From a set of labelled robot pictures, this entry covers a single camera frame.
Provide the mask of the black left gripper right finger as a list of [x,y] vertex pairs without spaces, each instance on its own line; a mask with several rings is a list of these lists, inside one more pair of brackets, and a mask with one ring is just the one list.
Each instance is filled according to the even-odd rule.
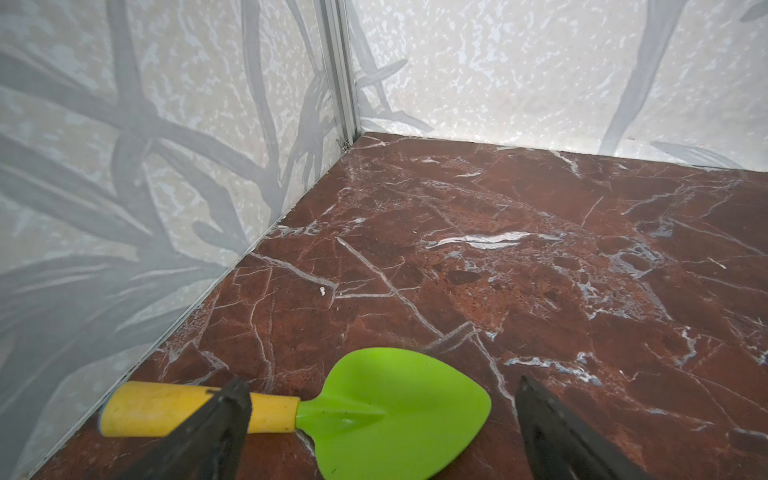
[[521,377],[515,404],[527,462],[535,479],[651,477],[535,378]]

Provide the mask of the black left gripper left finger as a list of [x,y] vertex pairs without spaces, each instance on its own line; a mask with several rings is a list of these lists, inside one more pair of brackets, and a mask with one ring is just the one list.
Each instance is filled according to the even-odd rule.
[[252,412],[240,378],[198,408],[119,479],[233,479]]

